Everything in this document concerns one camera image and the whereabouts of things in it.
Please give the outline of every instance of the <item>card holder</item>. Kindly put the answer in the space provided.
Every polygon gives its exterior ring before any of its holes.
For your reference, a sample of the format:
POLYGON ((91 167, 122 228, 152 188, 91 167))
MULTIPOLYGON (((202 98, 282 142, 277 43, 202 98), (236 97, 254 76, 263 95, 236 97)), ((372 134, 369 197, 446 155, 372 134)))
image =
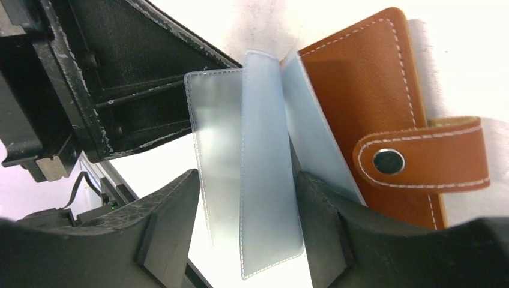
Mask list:
POLYGON ((288 132, 300 169, 366 205, 348 165, 334 140, 297 52, 290 52, 281 65, 288 132))
POLYGON ((399 9, 383 10, 299 53, 369 208, 443 229, 441 193, 489 185, 480 119, 426 119, 399 9))

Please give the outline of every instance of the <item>black machine part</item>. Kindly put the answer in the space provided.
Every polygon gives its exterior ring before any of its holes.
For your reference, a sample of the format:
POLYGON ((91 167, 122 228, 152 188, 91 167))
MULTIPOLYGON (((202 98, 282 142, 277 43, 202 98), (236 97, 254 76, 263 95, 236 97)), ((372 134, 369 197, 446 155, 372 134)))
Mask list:
POLYGON ((189 170, 77 227, 0 220, 0 287, 210 287, 187 258, 199 190, 189 170))
POLYGON ((509 287, 509 218, 431 231, 358 205, 306 172, 296 188, 314 288, 509 287))
POLYGON ((2 165, 38 182, 81 151, 96 163, 190 133, 185 73, 240 67, 146 0, 0 0, 0 23, 2 165))
MULTIPOLYGON (((199 187, 190 170, 77 227, 0 220, 0 287, 210 288, 187 258, 199 187)), ((351 202, 306 172, 296 191, 313 288, 509 287, 507 218, 431 231, 351 202)))

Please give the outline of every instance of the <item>metal snap button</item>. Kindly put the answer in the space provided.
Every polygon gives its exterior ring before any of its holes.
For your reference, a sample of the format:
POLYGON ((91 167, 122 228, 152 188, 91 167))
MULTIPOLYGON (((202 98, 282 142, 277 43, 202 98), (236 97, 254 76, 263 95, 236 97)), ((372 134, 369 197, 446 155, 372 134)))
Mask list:
POLYGON ((405 168, 405 158, 394 149, 380 149, 373 156, 376 170, 387 175, 396 175, 405 168))

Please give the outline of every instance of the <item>white stitching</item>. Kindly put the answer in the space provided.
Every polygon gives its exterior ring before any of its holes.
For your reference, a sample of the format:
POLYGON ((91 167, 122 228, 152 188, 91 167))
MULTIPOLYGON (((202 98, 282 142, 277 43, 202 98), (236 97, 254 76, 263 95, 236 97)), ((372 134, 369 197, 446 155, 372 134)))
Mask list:
MULTIPOLYGON (((366 25, 362 26, 362 27, 360 28, 360 31, 364 30, 364 27, 366 27, 366 28, 367 28, 367 27, 369 27, 369 26, 371 26, 371 25, 374 25, 374 24, 376 24, 376 23, 383 22, 383 21, 384 21, 383 19, 378 19, 378 21, 377 21, 377 22, 376 22, 376 21, 371 21, 371 23, 367 23, 366 25)), ((406 74, 405 74, 405 65, 403 64, 403 56, 402 56, 402 53, 401 53, 401 48, 400 48, 400 46, 399 46, 399 38, 398 38, 398 36, 397 36, 397 32, 396 32, 396 29, 395 29, 395 27, 394 27, 394 23, 393 23, 390 19, 385 19, 385 21, 387 21, 387 22, 391 25, 391 27, 392 27, 392 31, 393 31, 393 34, 394 34, 394 39, 395 39, 395 41, 396 41, 396 49, 397 49, 397 51, 398 51, 398 57, 399 57, 399 60, 400 60, 400 61, 399 61, 399 64, 400 64, 400 66, 401 66, 401 73, 402 73, 402 75, 403 75, 403 81, 404 81, 404 83, 405 83, 406 97, 408 98, 408 105, 409 105, 409 107, 410 107, 410 114, 412 115, 412 122, 414 123, 414 128, 416 128, 416 127, 417 127, 417 123, 416 123, 416 121, 415 121, 414 107, 413 107, 413 105, 412 105, 412 98, 411 98, 411 96, 410 96, 410 89, 409 89, 409 87, 408 87, 408 81, 407 81, 407 79, 406 79, 406 74)), ((350 34, 346 34, 346 35, 345 35, 345 37, 340 37, 340 38, 339 38, 339 40, 342 40, 342 39, 344 39, 344 38, 346 38, 346 37, 348 37, 348 36, 350 36, 350 34)), ((326 45, 329 45, 329 44, 334 43, 334 42, 337 42, 337 41, 338 41, 338 39, 336 39, 336 40, 334 40, 334 41, 332 41, 332 42, 330 42, 330 41, 329 41, 329 42, 327 42, 327 44, 326 44, 326 45)), ((308 55, 308 54, 311 54, 311 53, 313 53, 314 51, 315 51, 315 50, 311 50, 310 52, 307 52, 307 53, 303 54, 303 55, 302 55, 302 57, 304 57, 304 56, 306 56, 306 55, 308 55)), ((429 204, 430 204, 430 208, 431 208, 431 216, 432 216, 432 219, 433 219, 433 225, 434 225, 434 227, 435 227, 435 230, 437 230, 437 228, 436 228, 435 213, 434 213, 434 211, 433 211, 433 204, 431 203, 431 197, 430 197, 429 195, 428 195, 428 200, 429 200, 429 204)))
MULTIPOLYGON (((259 54, 259 55, 262 55, 262 56, 268 56, 276 61, 277 58, 271 56, 271 55, 267 55, 265 53, 259 53, 257 50, 250 50, 251 53, 256 53, 256 54, 259 54)), ((247 77, 247 61, 245 62, 244 64, 244 74, 242 75, 242 91, 245 91, 245 83, 246 83, 246 77, 247 77)), ((244 95, 242 95, 242 106, 244 106, 244 95)), ((244 113, 241 114, 241 117, 242 117, 242 122, 244 122, 244 113)), ((244 179, 244 130, 242 129, 242 141, 241 141, 241 174, 240 174, 240 179, 241 179, 241 182, 242 180, 244 179)), ((276 265, 279 265, 281 263, 284 263, 288 260, 292 260, 294 258, 297 258, 298 256, 302 255, 302 253, 297 253, 296 255, 293 255, 291 257, 288 257, 286 259, 283 259, 279 262, 276 262, 276 263, 273 263, 273 264, 270 264, 260 270, 257 270, 257 271, 254 271, 253 273, 249 274, 249 275, 246 275, 245 272, 244 272, 244 249, 243 249, 243 243, 242 243, 242 219, 243 219, 243 211, 242 211, 242 197, 244 196, 244 189, 243 189, 243 185, 241 186, 241 189, 240 189, 240 225, 239 225, 239 240, 240 240, 240 266, 241 266, 241 273, 242 273, 242 278, 244 280, 248 279, 249 277, 251 276, 254 276, 262 271, 265 271, 269 268, 272 268, 276 265)))
POLYGON ((433 211, 433 204, 431 203, 431 197, 429 194, 428 194, 428 201, 430 203, 431 217, 433 218, 433 226, 435 227, 435 230, 438 230, 438 228, 436 227, 435 212, 433 211))
POLYGON ((199 76, 199 75, 215 75, 215 74, 226 74, 226 73, 235 73, 235 72, 242 72, 242 69, 228 69, 228 70, 216 70, 216 71, 199 71, 194 73, 188 73, 184 78, 184 86, 185 86, 185 93, 187 94, 187 103, 188 103, 188 109, 189 109, 189 115, 191 120, 191 127, 193 129, 193 141, 194 141, 194 152, 196 153, 196 162, 198 164, 198 175, 200 176, 200 188, 202 190, 202 197, 203 197, 203 208, 205 210, 205 221, 207 225, 207 232, 208 232, 208 238, 210 244, 213 246, 214 241, 212 240, 212 233, 210 230, 210 222, 209 222, 209 216, 208 216, 208 210, 207 210, 207 204, 206 204, 206 197, 205 197, 205 187, 203 184, 203 175, 202 175, 202 165, 200 162, 200 150, 198 149, 198 139, 196 137, 196 124, 194 123, 194 116, 193 116, 193 106, 191 104, 191 88, 189 86, 188 78, 199 76))
MULTIPOLYGON (((405 65, 403 64, 403 56, 402 56, 402 53, 401 53, 401 48, 399 46, 399 38, 397 36, 396 29, 394 28, 394 23, 391 21, 391 19, 381 19, 380 18, 380 19, 378 19, 378 21, 372 21, 371 25, 379 23, 379 22, 383 22, 383 21, 387 21, 391 25, 391 27, 392 27, 392 31, 393 31, 393 34, 394 34, 394 40, 396 41, 396 49, 398 51, 398 57, 399 57, 399 60, 400 60, 399 64, 401 65, 401 74, 403 75, 403 81, 405 83, 406 97, 408 98, 408 106, 410 107, 410 114, 412 115, 412 122, 414 123, 414 127, 416 127, 417 123, 415 121, 414 106, 412 105, 412 100, 411 100, 411 97, 410 97, 410 89, 408 87, 408 81, 406 79, 405 65)), ((356 32, 360 32, 360 31, 364 30, 365 27, 370 27, 371 25, 369 23, 365 24, 363 27, 361 27, 359 29, 355 29, 351 33, 348 33, 348 34, 346 34, 343 37, 340 37, 340 38, 338 38, 338 39, 336 39, 334 41, 327 42, 327 44, 321 45, 321 46, 319 46, 319 47, 317 47, 317 48, 315 48, 315 49, 313 49, 313 50, 311 50, 311 51, 301 55, 301 57, 309 55, 309 54, 311 54, 311 53, 313 53, 313 52, 315 52, 315 51, 317 51, 317 50, 319 50, 319 49, 321 49, 321 48, 323 48, 323 47, 325 47, 325 46, 327 46, 329 44, 337 42, 338 40, 345 39, 345 38, 351 36, 352 34, 354 34, 356 32)))
POLYGON ((392 139, 373 140, 373 141, 367 142, 366 144, 364 144, 361 147, 361 150, 359 151, 359 154, 357 156, 357 160, 359 162, 359 167, 360 167, 361 171, 371 181, 373 181, 373 182, 375 182, 377 184, 380 184, 380 185, 383 185, 383 186, 392 187, 392 188, 443 189, 443 188, 469 187, 469 186, 480 185, 482 183, 487 182, 489 180, 489 178, 486 177, 484 179, 477 180, 477 181, 472 181, 472 182, 449 183, 449 184, 421 184, 421 185, 390 184, 390 183, 385 183, 385 182, 378 181, 378 180, 374 179, 373 177, 369 176, 368 173, 364 170, 364 167, 363 167, 362 162, 361 162, 361 156, 362 156, 364 150, 367 147, 369 147, 371 144, 374 144, 374 143, 388 143, 388 142, 399 142, 399 141, 410 141, 410 140, 421 140, 421 139, 451 137, 451 136, 458 136, 458 135, 473 133, 473 132, 476 132, 476 131, 479 131, 479 130, 481 130, 481 125, 478 125, 478 126, 475 126, 475 127, 471 127, 471 128, 462 129, 462 130, 458 130, 458 131, 452 131, 452 132, 435 133, 435 134, 422 135, 422 136, 409 136, 409 137, 399 137, 399 138, 392 138, 392 139))
MULTIPOLYGON (((245 113, 242 113, 242 107, 244 106, 244 91, 245 91, 245 83, 246 83, 246 72, 247 72, 247 61, 244 64, 244 73, 242 74, 242 100, 241 100, 241 127, 244 123, 244 115, 245 113)), ((244 243, 242 242, 242 218, 244 211, 242 210, 242 197, 244 197, 244 186, 242 185, 242 179, 244 179, 244 129, 241 128, 241 156, 240 156, 240 221, 239 221, 239 244, 240 244, 240 270, 242 277, 244 279, 247 279, 250 275, 247 277, 245 276, 244 272, 244 243)))

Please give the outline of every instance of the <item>cable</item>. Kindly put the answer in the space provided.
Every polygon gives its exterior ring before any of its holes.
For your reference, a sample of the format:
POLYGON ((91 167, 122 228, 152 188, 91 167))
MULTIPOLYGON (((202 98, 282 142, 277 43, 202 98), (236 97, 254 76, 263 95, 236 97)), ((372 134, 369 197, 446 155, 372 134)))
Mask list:
POLYGON ((76 182, 74 183, 73 189, 71 191, 71 198, 69 199, 69 202, 67 202, 67 205, 60 209, 65 209, 74 202, 76 198, 76 194, 78 193, 79 186, 81 184, 82 179, 85 178, 86 183, 90 186, 92 190, 97 194, 97 196, 101 197, 101 191, 97 189, 96 186, 92 184, 92 181, 90 180, 90 177, 88 176, 88 173, 86 171, 82 171, 79 173, 78 177, 76 178, 76 182))

